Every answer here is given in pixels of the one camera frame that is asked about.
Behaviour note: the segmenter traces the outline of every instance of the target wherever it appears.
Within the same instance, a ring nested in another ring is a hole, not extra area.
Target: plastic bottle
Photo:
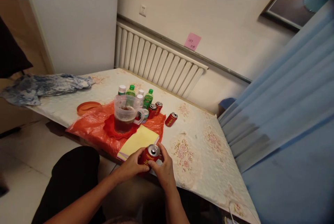
[[[118,95],[125,95],[125,91],[126,91],[126,86],[125,85],[120,85],[118,87]]]
[[[140,107],[144,105],[144,96],[141,94],[137,94],[136,99],[140,101]]]
[[[153,89],[149,89],[149,92],[145,95],[143,108],[147,109],[153,100]]]
[[[141,94],[141,95],[144,97],[144,90],[141,90],[141,89],[140,89],[140,90],[138,91],[138,94]]]
[[[125,94],[126,95],[131,95],[131,96],[135,97],[136,96],[135,86],[134,85],[130,85],[130,88],[126,91]]]

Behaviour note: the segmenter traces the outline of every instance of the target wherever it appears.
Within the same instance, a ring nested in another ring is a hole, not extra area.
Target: red can
[[[177,114],[176,113],[171,113],[168,118],[165,121],[165,125],[168,127],[171,127],[174,122],[177,120]]]
[[[160,149],[157,145],[149,145],[142,153],[142,156],[138,160],[139,165],[147,165],[149,160],[157,161],[159,159]]]
[[[156,103],[156,106],[157,106],[157,110],[156,110],[156,116],[159,115],[160,111],[161,111],[161,108],[162,108],[162,103],[160,101],[158,101]]]
[[[153,119],[154,116],[156,115],[156,111],[157,111],[157,106],[155,104],[150,104],[149,106],[149,117],[148,119]]]

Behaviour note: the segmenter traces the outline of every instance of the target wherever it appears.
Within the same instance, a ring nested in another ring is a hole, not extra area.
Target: plastic pitcher
[[[140,101],[136,97],[130,95],[116,96],[115,105],[115,131],[119,133],[127,133],[132,128],[132,123],[139,125],[144,117],[135,120],[136,115],[140,112],[145,115],[145,111],[140,107]]]

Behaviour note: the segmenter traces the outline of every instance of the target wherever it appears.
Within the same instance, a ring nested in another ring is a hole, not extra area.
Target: wall
[[[112,69],[117,0],[30,0],[55,73]]]
[[[294,33],[259,14],[270,0],[118,0],[118,13],[180,44],[189,32],[202,37],[196,51],[255,79]],[[147,16],[139,15],[139,7]],[[217,112],[218,102],[237,97],[247,84],[212,66],[188,99]]]

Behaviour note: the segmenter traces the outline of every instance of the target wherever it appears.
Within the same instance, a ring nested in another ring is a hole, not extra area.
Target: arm
[[[187,215],[184,212],[180,195],[176,188],[176,182],[173,171],[173,160],[168,155],[165,147],[158,143],[162,152],[163,164],[159,166],[154,161],[149,161],[148,164],[156,173],[160,185],[165,191],[166,195],[166,218],[168,224],[189,224]]]
[[[114,187],[140,172],[147,172],[149,170],[146,165],[138,165],[138,157],[144,149],[145,147],[142,147],[130,155],[120,168],[116,169],[104,178],[95,188],[57,213],[46,223],[88,223],[101,206],[103,199]]]

